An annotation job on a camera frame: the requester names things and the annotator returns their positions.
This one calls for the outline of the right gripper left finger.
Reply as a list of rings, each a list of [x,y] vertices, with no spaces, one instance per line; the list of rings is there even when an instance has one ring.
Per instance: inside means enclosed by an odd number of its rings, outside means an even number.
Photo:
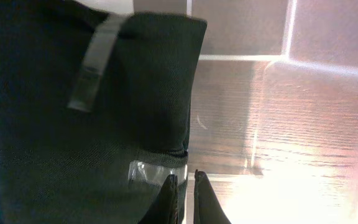
[[[178,178],[170,174],[138,224],[178,224]]]

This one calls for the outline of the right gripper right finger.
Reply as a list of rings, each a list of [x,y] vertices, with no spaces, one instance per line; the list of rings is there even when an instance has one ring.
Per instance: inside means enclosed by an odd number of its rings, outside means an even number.
[[[195,171],[194,224],[231,224],[205,172]]]

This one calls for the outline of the black garment taped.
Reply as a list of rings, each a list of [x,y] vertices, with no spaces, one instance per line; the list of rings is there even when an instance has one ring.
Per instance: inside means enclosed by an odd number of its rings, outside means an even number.
[[[168,175],[183,219],[205,20],[0,1],[6,223],[138,223]]]

